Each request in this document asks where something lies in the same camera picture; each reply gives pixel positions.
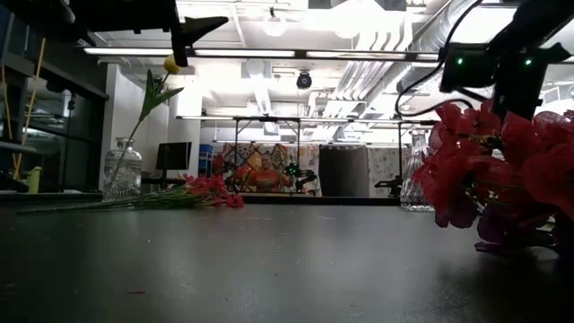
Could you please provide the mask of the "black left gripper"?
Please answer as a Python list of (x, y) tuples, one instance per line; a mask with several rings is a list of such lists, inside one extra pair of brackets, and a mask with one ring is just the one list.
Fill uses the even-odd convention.
[(229, 21), (214, 16), (185, 17), (179, 22), (176, 0), (71, 0), (71, 9), (76, 21), (89, 31), (170, 31), (179, 67), (188, 67), (187, 46)]

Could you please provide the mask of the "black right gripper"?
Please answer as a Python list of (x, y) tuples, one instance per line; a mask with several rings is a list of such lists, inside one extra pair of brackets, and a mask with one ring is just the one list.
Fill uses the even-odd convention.
[(539, 96), (548, 65), (570, 57), (561, 43), (504, 57), (495, 73), (492, 112), (501, 120), (510, 112), (532, 120), (536, 108), (542, 105)]

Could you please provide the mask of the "yellow artificial tulip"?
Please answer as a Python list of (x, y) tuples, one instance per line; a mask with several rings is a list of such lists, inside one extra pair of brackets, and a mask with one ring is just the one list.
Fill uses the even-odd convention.
[(144, 88), (129, 81), (118, 68), (114, 70), (111, 108), (107, 115), (110, 117), (109, 134), (115, 142), (117, 137), (128, 137), (136, 142), (137, 130), (149, 115), (182, 92), (180, 88), (166, 87), (168, 78), (178, 74), (180, 70), (173, 56), (165, 58), (163, 68), (165, 72), (159, 75), (150, 70), (146, 72)]

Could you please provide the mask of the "red artificial flower bunch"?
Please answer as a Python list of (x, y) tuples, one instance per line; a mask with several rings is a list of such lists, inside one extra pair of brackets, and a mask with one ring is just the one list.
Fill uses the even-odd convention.
[(483, 216), (506, 219), (562, 212), (574, 220), (574, 110), (532, 120), (501, 120), (446, 103), (430, 134), (432, 153), (413, 174), (435, 209), (435, 223), (465, 229)]
[(19, 214), (42, 214), (71, 211), (96, 211), (119, 209), (189, 209), (198, 206), (227, 206), (241, 208), (241, 195), (230, 192), (222, 176), (211, 178), (185, 176), (183, 185), (140, 196), (107, 202), (81, 205), (45, 206), (18, 210)]

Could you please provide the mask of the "purple artificial flower bunch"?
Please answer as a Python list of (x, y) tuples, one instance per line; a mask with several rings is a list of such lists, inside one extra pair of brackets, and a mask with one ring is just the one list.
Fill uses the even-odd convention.
[(539, 247), (574, 259), (574, 220), (562, 212), (525, 215), (517, 219), (506, 219), (497, 214), (483, 216), (477, 232), (483, 240), (474, 245), (479, 252), (510, 256)]

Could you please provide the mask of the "tall fluted clear glass vase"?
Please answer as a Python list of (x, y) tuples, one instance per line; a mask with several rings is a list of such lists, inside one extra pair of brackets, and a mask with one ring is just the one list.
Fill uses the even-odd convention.
[(426, 201), (422, 186), (413, 181), (413, 174), (423, 165), (423, 159), (431, 155), (427, 142), (427, 129), (409, 131), (412, 143), (403, 169), (403, 185), (401, 189), (401, 208), (408, 212), (432, 213), (433, 206)]

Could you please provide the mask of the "round white ceiling lamp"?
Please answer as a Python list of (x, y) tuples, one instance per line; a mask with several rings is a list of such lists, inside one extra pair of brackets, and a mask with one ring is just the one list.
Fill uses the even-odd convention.
[(269, 7), (269, 16), (264, 19), (263, 30), (270, 37), (281, 37), (287, 30), (287, 21), (279, 15), (273, 6)]

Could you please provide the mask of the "black computer monitor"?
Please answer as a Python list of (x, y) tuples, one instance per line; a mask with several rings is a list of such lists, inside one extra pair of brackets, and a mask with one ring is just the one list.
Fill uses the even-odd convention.
[(156, 170), (186, 170), (189, 166), (191, 142), (159, 144)]

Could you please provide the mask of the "blue plastic bin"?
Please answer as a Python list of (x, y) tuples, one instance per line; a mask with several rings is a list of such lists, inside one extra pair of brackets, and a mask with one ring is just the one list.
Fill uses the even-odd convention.
[(209, 144), (199, 146), (198, 174), (210, 177), (213, 166), (213, 147)]

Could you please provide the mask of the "colourful patterned cloth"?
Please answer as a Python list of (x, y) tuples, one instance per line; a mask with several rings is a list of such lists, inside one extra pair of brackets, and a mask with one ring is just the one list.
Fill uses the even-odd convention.
[[(261, 155), (270, 153), (274, 167), (283, 173), (290, 163), (300, 165), (302, 170), (313, 170), (318, 175), (319, 148), (315, 145), (301, 145), (297, 149), (296, 144), (238, 144), (238, 167), (232, 163), (234, 160), (234, 144), (226, 143), (223, 150), (216, 154), (213, 159), (213, 174), (223, 176), (227, 185), (241, 192), (256, 192), (248, 185), (248, 176), (254, 170), (261, 167)], [(281, 187), (276, 193), (296, 193), (294, 179), (290, 187)], [(303, 194), (312, 196), (321, 195), (319, 179), (307, 183), (304, 186)]]

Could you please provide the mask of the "person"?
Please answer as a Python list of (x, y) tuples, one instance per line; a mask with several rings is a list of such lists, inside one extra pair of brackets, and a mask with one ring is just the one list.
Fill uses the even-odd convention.
[(281, 187), (290, 187), (293, 178), (278, 171), (273, 163), (270, 153), (261, 155), (261, 167), (254, 170), (248, 176), (248, 185), (256, 192), (276, 193), (281, 191)]

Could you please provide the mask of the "white floral cloth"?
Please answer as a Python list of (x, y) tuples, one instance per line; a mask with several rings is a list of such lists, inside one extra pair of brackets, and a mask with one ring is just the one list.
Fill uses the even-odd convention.
[(376, 188), (380, 181), (393, 180), (399, 172), (399, 151), (397, 148), (369, 147), (367, 149), (369, 197), (389, 198), (390, 189)]

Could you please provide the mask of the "dark grey curtain panel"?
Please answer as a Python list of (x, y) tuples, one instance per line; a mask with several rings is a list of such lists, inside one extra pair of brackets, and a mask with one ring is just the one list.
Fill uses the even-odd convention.
[(321, 146), (318, 178), (322, 196), (368, 197), (367, 149), (364, 146)]

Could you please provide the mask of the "yellow-green plastic bottle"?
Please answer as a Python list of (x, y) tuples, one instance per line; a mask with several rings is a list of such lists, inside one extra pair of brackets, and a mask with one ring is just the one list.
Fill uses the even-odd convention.
[(29, 194), (38, 194), (39, 193), (39, 181), (40, 175), (42, 172), (42, 168), (37, 166), (27, 172), (26, 182), (28, 185), (28, 193)]

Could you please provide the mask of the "silver ventilation duct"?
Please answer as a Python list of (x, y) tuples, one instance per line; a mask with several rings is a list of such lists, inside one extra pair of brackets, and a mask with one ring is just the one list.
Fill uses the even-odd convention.
[[(448, 34), (461, 14), (477, 0), (448, 0), (446, 6), (439, 10), (429, 26), (423, 30), (412, 44), (411, 50), (417, 52), (439, 52), (445, 45)], [(430, 73), (433, 67), (424, 67), (412, 63), (406, 74), (396, 83), (396, 89), (401, 92), (412, 83), (415, 83)]]

